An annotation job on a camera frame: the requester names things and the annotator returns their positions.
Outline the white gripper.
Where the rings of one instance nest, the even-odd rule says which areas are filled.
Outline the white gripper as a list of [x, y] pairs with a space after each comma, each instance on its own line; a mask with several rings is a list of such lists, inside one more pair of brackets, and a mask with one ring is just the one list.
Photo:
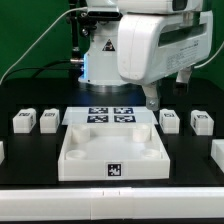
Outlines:
[[212, 31], [211, 11], [201, 12], [199, 23], [193, 26], [185, 26], [181, 14], [126, 14], [118, 28], [119, 74], [126, 82], [149, 84], [142, 87], [146, 107], [158, 110], [160, 95], [154, 81], [180, 70], [176, 82], [187, 84], [193, 72], [191, 65], [210, 54]]

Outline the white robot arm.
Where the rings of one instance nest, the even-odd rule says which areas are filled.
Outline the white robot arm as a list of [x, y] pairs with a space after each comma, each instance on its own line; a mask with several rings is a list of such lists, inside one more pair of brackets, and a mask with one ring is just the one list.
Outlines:
[[159, 108], [158, 83], [176, 74], [187, 91], [195, 64], [211, 51], [209, 0], [85, 0], [78, 21], [90, 37], [80, 79], [98, 91], [139, 85], [146, 107]]

